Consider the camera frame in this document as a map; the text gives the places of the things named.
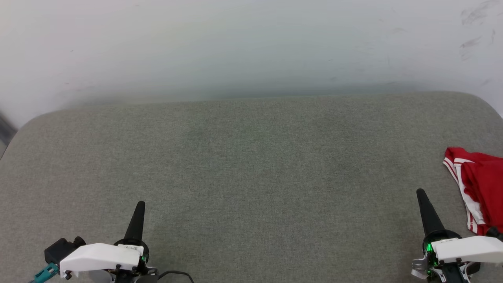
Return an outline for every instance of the black cone-shaped tip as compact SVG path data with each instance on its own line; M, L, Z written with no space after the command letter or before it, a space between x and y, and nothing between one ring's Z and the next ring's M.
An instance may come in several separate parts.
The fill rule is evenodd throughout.
M419 210L421 212L421 220L423 221L425 236L428 236L434 231L444 230L444 225L442 224L442 221L440 221L435 208L433 208L432 203L428 199L425 190L417 189L416 194L419 202Z
M124 239L135 239L141 241L143 235L143 219L145 218L145 202L139 201L127 227Z

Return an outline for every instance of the teal connector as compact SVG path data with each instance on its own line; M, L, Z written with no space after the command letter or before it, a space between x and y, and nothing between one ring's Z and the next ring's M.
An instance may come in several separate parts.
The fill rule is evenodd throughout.
M58 274L59 268L54 263L50 263L43 270L41 270L37 275L35 275L34 283L44 283L47 280L53 278Z

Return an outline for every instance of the black cable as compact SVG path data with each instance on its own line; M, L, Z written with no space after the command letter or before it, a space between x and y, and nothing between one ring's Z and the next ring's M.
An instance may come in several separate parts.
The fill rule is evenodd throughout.
M157 280L163 278L166 274L169 274L169 273L185 275L190 279L190 282L194 283L194 280L192 280L192 277L190 277L190 275L188 273L176 271L176 270L168 270L168 271L163 272L161 275L159 275L159 278Z

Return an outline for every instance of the white wall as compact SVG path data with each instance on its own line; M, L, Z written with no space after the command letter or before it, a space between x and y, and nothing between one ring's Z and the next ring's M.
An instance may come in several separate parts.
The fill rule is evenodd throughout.
M2 0L0 113L427 90L503 113L503 3Z

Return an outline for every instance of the red garment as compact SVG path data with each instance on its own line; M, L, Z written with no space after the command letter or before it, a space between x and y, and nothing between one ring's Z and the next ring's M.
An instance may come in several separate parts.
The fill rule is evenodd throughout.
M492 226L503 231L503 158L447 148L443 163L459 185L468 229L478 235Z

